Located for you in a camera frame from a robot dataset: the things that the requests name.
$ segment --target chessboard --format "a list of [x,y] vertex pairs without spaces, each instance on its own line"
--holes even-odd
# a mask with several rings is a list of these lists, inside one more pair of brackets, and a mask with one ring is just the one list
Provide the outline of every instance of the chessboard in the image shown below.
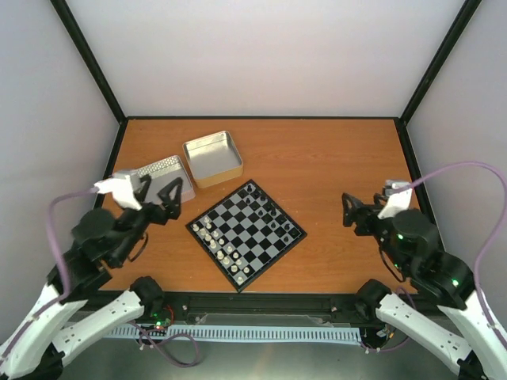
[[253,180],[186,226],[238,292],[307,236]]

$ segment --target black cable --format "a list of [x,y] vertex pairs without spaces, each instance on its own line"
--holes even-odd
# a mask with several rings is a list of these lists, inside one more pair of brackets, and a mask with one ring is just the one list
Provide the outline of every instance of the black cable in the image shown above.
[[404,282],[405,282],[405,280],[406,280],[405,275],[403,275],[403,274],[402,274],[402,278],[401,278],[401,279],[398,277],[398,275],[395,273],[395,271],[393,271],[393,270],[391,269],[391,267],[389,266],[389,264],[387,263],[387,261],[386,261],[386,257],[384,256],[384,253],[383,253],[383,250],[382,250],[382,248],[380,248],[380,247],[379,247],[379,253],[380,253],[380,258],[382,259],[382,262],[383,262],[383,264],[386,266],[387,270],[388,270],[389,272],[391,272],[391,274],[392,274],[392,275],[396,278],[396,280],[397,280],[399,283],[404,283]]
[[137,259],[139,259],[139,256],[141,256],[141,254],[143,253],[144,249],[146,248],[147,244],[148,244],[148,232],[145,232],[144,235],[143,235],[143,238],[144,239],[144,243],[143,243],[143,246],[139,249],[139,251],[135,254],[135,256],[133,258],[131,257],[128,257],[128,260],[133,263],[134,261],[136,261]]

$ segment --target brown tabletop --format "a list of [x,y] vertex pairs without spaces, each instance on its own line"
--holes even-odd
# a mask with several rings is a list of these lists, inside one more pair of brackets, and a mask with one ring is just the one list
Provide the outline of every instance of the brown tabletop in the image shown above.
[[[235,291],[185,224],[249,179],[308,236],[244,291],[354,293],[370,278],[396,287],[373,237],[341,224],[343,192],[371,202],[386,179],[410,179],[392,120],[131,120],[114,169],[174,154],[184,161],[184,142],[224,130],[242,156],[243,175],[205,189],[194,184],[196,198],[183,203],[180,218],[150,226],[143,255],[112,271],[105,289],[152,276],[165,291]],[[104,207],[118,214],[112,199]]]

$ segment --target black metal frame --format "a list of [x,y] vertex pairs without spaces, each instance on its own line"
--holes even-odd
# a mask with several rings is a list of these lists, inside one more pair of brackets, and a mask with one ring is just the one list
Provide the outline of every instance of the black metal frame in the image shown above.
[[[407,131],[407,125],[422,102],[424,96],[432,85],[441,67],[444,65],[447,57],[450,55],[463,30],[474,15],[482,0],[465,0],[463,6],[458,12],[456,19],[452,23],[447,35],[436,51],[433,60],[428,66],[419,85],[410,98],[403,114],[400,117],[320,117],[320,116],[129,116],[123,113],[111,87],[109,86],[102,70],[95,59],[90,46],[86,42],[77,21],[72,15],[65,0],[50,0],[59,15],[63,25],[68,31],[71,39],[74,41],[83,61],[87,65],[93,79],[97,83],[102,95],[111,108],[112,113],[119,123],[118,133],[112,148],[108,164],[105,168],[104,177],[112,174],[116,158],[120,152],[121,143],[129,120],[135,119],[196,119],[196,120],[217,120],[217,119],[387,119],[393,120],[398,133],[399,142],[405,155],[406,164],[414,180],[421,176],[421,171],[417,164],[417,159]],[[421,211],[426,214],[432,222],[435,217],[428,194],[425,187],[419,186],[416,190],[416,197]],[[98,197],[95,207],[100,207],[103,203],[103,197]],[[96,310],[105,304],[111,302],[120,294],[119,291],[101,291],[94,295],[86,308]],[[440,315],[438,309],[426,302],[423,298],[414,296],[417,309],[425,315]],[[354,294],[233,294],[233,293],[173,293],[166,292],[166,302],[173,306],[175,317],[180,321],[193,322],[196,317],[202,317],[205,314],[291,314],[291,315],[310,315],[320,317],[324,321],[333,323],[348,323],[359,327],[370,327],[368,324],[358,318],[353,308]]]

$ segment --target black corner post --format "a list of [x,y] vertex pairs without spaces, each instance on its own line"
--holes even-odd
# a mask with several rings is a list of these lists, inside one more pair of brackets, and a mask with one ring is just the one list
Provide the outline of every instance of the black corner post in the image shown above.
[[102,73],[102,70],[99,67],[97,60],[95,59],[90,46],[86,42],[86,39],[83,36],[81,29],[79,28],[79,25],[74,18],[74,15],[72,14],[67,2],[65,0],[51,0],[51,4],[55,8],[55,11],[60,17],[63,26],[65,26],[65,29],[69,33],[69,36],[71,36],[72,41],[74,41],[74,45],[78,49],[83,61],[85,61],[85,64],[92,74],[93,79],[97,83],[99,90],[102,92],[105,101],[111,108],[112,114],[119,124],[123,123],[126,120],[125,114],[121,110],[120,104],[114,96],[114,93],[112,92],[111,87],[109,86],[109,83],[104,76],[104,73]]
[[408,105],[405,107],[403,114],[399,118],[402,127],[406,127],[409,123],[417,107],[422,102],[422,99],[428,92],[433,80],[444,65],[445,60],[451,53],[454,45],[456,45],[456,42],[463,33],[463,30],[467,27],[468,21],[470,21],[474,15],[475,10],[478,8],[481,1],[482,0],[465,0],[463,6],[458,12],[458,15],[452,22],[451,28],[448,30],[442,44],[440,44],[435,56],[429,64],[428,69],[426,69],[419,85],[417,85]]

